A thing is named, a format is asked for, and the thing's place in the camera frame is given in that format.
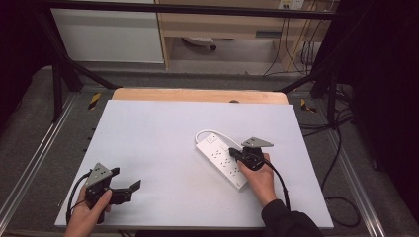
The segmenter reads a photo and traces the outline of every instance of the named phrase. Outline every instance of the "black sleeve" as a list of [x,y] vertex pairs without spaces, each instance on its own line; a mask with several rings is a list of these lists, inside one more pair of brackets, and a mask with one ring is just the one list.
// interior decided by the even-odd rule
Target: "black sleeve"
[[323,236],[314,222],[304,213],[288,211],[279,199],[268,203],[262,210],[265,237]]

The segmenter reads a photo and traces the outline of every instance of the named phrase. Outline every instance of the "electrical outlet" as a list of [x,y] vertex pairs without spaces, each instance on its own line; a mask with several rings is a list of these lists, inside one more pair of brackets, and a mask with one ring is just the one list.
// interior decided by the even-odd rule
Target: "electrical outlet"
[[238,169],[237,162],[228,153],[229,147],[214,133],[200,141],[197,148],[235,188],[240,190],[247,183],[246,177]]
[[301,10],[304,0],[281,0],[278,9]]
[[302,4],[304,4],[304,0],[293,0],[293,2],[291,3],[290,9],[301,10]]
[[280,5],[278,6],[278,9],[287,10],[291,7],[292,3],[293,3],[293,0],[281,0]]

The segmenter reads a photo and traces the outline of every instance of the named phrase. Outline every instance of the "power strip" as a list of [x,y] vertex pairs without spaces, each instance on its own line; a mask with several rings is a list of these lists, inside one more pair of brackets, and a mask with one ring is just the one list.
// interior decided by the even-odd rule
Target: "power strip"
[[228,153],[229,147],[214,133],[200,141],[197,148],[235,188],[240,190],[247,183],[246,177],[238,169],[237,162]]

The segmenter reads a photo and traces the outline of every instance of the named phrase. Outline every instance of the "hand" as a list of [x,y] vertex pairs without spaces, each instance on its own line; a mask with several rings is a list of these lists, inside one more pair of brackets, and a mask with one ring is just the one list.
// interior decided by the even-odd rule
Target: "hand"
[[[270,160],[269,154],[263,154],[265,159]],[[262,207],[269,202],[278,199],[274,189],[274,171],[267,165],[262,166],[258,171],[252,171],[241,161],[237,161],[241,173],[246,176],[255,195],[258,197]]]
[[64,237],[89,236],[93,231],[93,228],[96,226],[101,212],[103,210],[106,212],[111,211],[111,207],[108,205],[112,197],[111,190],[107,190],[99,198],[98,202],[95,204],[95,206],[93,206],[92,209],[89,208],[86,201],[83,201],[85,199],[85,194],[86,187],[83,186],[80,190],[80,194],[76,203],[79,203],[80,201],[82,202],[74,207],[73,214],[64,233]]

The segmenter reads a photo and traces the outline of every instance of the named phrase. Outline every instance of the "metal bar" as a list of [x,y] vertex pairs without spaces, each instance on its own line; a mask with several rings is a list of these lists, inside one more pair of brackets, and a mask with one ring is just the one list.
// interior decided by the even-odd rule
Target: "metal bar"
[[81,66],[77,62],[73,61],[68,56],[66,57],[66,59],[67,59],[68,64],[71,65],[75,70],[84,74],[85,76],[89,77],[90,79],[94,80],[95,82],[101,84],[102,86],[104,86],[108,89],[118,89],[118,88],[121,87],[121,86],[117,86],[117,85],[114,85],[114,84],[106,81],[102,77],[96,75],[95,73],[89,71],[87,68],[84,68],[83,66]]
[[[327,122],[326,109],[324,103],[319,100],[315,100],[316,107],[318,108],[319,114],[322,116],[324,122]],[[337,150],[339,138],[336,130],[329,129],[329,137],[331,138],[335,149]],[[339,164],[342,171],[348,181],[349,188],[351,189],[352,195],[354,196],[357,207],[360,210],[364,222],[373,237],[384,237],[385,232],[381,226],[381,223],[377,217],[376,211],[370,202],[367,192],[364,189],[358,175],[351,164],[351,161],[344,149],[341,147]]]
[[40,168],[43,159],[45,158],[49,148],[51,147],[53,141],[57,137],[65,120],[67,119],[76,97],[77,97],[77,93],[73,93],[67,98],[64,104],[64,110],[61,117],[56,123],[53,123],[50,126],[40,146],[38,147],[31,161],[29,162],[27,168],[23,172],[21,178],[17,182],[14,189],[10,192],[9,196],[7,197],[3,206],[1,207],[0,209],[0,236],[2,236],[3,232],[6,230],[6,227],[9,224],[10,220],[12,219],[13,214],[18,208],[32,180],[37,174],[37,171]]
[[271,17],[271,18],[297,18],[335,20],[355,17],[353,13],[335,12],[310,12],[281,9],[255,9],[238,7],[215,7],[196,5],[171,5],[171,4],[145,4],[145,3],[115,3],[115,2],[91,2],[91,1],[63,1],[63,0],[40,0],[48,8],[95,10],[95,11],[119,11],[119,12],[152,12],[152,13],[181,13],[181,14],[207,14],[226,16],[248,17]]
[[56,122],[62,113],[62,85],[61,72],[58,63],[52,65],[52,80],[53,80],[53,119]]

